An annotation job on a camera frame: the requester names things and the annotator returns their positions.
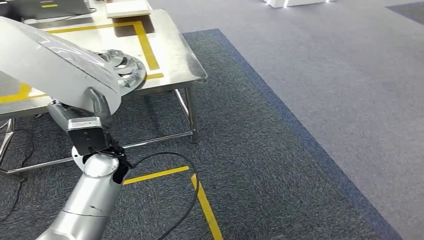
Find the white object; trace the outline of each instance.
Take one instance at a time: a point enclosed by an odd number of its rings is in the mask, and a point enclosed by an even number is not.
[[[263,0],[273,8],[287,8],[299,5],[328,3],[334,0]]]
[[[106,17],[125,18],[150,14],[149,4],[145,0],[118,1],[106,3]]]
[[[93,111],[86,89],[102,93],[113,114],[119,75],[95,53],[23,23],[0,17],[0,72],[60,102]]]

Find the metal table frame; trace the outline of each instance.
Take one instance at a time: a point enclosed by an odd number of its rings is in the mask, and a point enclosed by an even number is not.
[[[186,87],[184,88],[185,91],[185,101],[183,99],[183,97],[181,96],[181,93],[178,89],[174,89],[173,92],[175,93],[175,96],[184,112],[185,117],[188,120],[189,126],[190,126],[190,131],[187,132],[182,132],[182,133],[177,133],[177,134],[173,134],[173,135],[168,135],[168,136],[163,136],[163,137],[158,137],[158,138],[154,138],[154,139],[150,139],[150,140],[145,140],[145,141],[141,141],[141,142],[137,142],[137,143],[133,143],[133,144],[129,144],[129,145],[125,145],[123,146],[124,149],[129,149],[129,148],[134,148],[134,147],[139,147],[139,146],[143,146],[143,145],[147,145],[147,144],[151,144],[151,143],[157,143],[157,142],[162,142],[162,141],[166,141],[166,140],[170,140],[170,139],[177,139],[177,138],[181,138],[181,137],[186,137],[186,136],[191,136],[191,140],[193,143],[197,143],[199,140],[198,137],[198,132],[197,132],[197,116],[196,116],[196,109],[195,109],[195,104],[194,104],[194,99],[193,99],[193,86],[191,87]],[[53,166],[53,165],[57,165],[57,164],[62,164],[62,163],[66,163],[66,162],[70,162],[73,160],[72,157],[68,157],[68,158],[64,158],[64,159],[59,159],[59,160],[53,160],[53,161],[49,161],[49,162],[44,162],[44,163],[39,163],[39,164],[35,164],[35,165],[31,165],[31,166],[24,166],[21,168],[16,168],[16,169],[11,169],[11,170],[5,170],[3,168],[1,168],[2,162],[5,158],[6,155],[6,151],[9,147],[9,144],[11,143],[12,137],[15,134],[15,122],[16,119],[15,118],[11,118],[8,120],[7,122],[7,127],[6,127],[6,133],[4,135],[4,139],[3,142],[0,146],[0,176],[4,176],[7,178],[10,178],[12,180],[16,180],[16,181],[23,181],[24,178],[20,175],[20,173],[29,171],[29,170],[34,170],[34,169],[40,169],[40,168],[45,168],[48,166]]]

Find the yellow floor marking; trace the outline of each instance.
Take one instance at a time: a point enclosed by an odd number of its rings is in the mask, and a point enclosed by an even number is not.
[[[189,170],[189,166],[181,166],[181,167],[177,167],[177,168],[173,168],[173,169],[169,169],[169,170],[165,170],[165,171],[159,171],[159,172],[155,172],[155,173],[152,173],[152,174],[147,174],[147,175],[144,175],[144,176],[138,176],[138,177],[130,178],[130,179],[123,181],[123,184],[124,185],[133,184],[133,183],[141,182],[141,181],[144,181],[144,180],[154,179],[154,178],[157,178],[157,177],[175,174],[175,173],[179,173],[179,172],[183,172],[183,171],[187,171],[187,170]]]
[[[196,174],[191,176],[191,182],[193,183],[194,189],[196,189],[197,179]],[[209,225],[210,231],[214,240],[223,240],[220,227],[218,226],[217,220],[215,219],[214,213],[212,212],[211,205],[209,205],[208,199],[206,198],[205,191],[203,190],[202,184],[199,182],[199,191],[197,194],[201,208],[203,209],[204,217],[206,218],[207,224]]]

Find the table leg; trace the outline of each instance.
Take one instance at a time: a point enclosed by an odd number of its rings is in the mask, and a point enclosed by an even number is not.
[[[193,99],[193,87],[187,87],[185,90],[185,99],[187,100],[187,108],[188,108],[188,121],[190,123],[191,132],[193,135],[191,139],[193,143],[197,143],[199,141],[198,130],[197,130],[197,115],[196,108]]]
[[[0,146],[0,165],[3,162],[3,159],[5,159],[6,151],[8,150],[8,147],[9,147],[9,144],[11,143],[13,135],[15,134],[15,122],[16,120],[14,118],[11,118],[7,121],[6,133],[4,134],[4,139]],[[18,182],[23,180],[21,176],[9,174],[6,170],[2,168],[0,168],[0,176],[13,179]]]
[[[11,118],[7,122],[6,133],[4,134],[4,139],[0,146],[0,165],[2,164],[2,161],[5,158],[6,150],[8,149],[9,144],[11,143],[14,133],[15,133],[15,119]]]

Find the blue carpet border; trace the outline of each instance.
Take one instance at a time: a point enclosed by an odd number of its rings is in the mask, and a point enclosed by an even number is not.
[[[252,83],[262,92],[263,96],[278,110],[283,119],[287,122],[293,133],[303,143],[306,150],[313,156],[321,168],[329,175],[337,185],[342,194],[345,195],[350,204],[357,209],[367,220],[372,229],[382,240],[402,240],[398,232],[384,219],[374,208],[368,199],[346,176],[328,153],[321,147],[303,124],[296,118],[292,111],[274,93],[274,91],[259,76],[253,67],[237,51],[227,37],[217,28],[202,30],[198,32],[209,32],[227,50],[228,54],[234,58],[242,67],[245,73],[252,80]]]

